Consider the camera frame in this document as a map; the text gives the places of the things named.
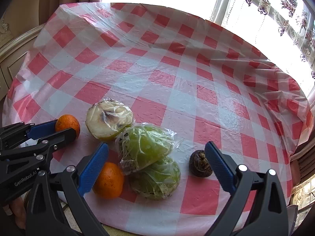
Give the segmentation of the left hand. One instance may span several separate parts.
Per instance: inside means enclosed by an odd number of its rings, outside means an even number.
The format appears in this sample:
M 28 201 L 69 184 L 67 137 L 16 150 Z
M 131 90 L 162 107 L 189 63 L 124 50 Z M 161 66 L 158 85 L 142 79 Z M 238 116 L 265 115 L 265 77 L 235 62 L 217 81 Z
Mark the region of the left hand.
M 26 228 L 26 210 L 22 197 L 18 197 L 16 200 L 10 202 L 3 207 L 3 210 L 7 215 L 13 215 L 16 226 L 25 230 Z

